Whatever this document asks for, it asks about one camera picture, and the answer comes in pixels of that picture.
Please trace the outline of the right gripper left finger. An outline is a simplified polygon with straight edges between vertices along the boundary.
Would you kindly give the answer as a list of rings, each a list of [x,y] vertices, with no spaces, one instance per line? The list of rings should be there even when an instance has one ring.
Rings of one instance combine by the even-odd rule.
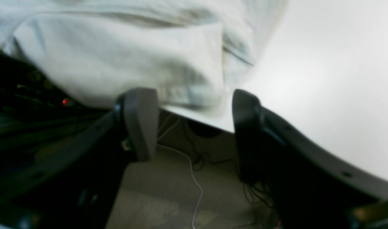
[[[157,91],[138,87],[46,158],[24,148],[0,152],[0,226],[104,229],[125,169],[156,151],[158,111]]]

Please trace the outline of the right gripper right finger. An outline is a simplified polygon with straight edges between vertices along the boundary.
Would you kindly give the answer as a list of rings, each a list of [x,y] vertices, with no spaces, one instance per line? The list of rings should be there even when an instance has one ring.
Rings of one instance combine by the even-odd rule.
[[[388,229],[388,181],[316,145],[241,89],[232,115],[240,179],[267,187],[284,229]]]

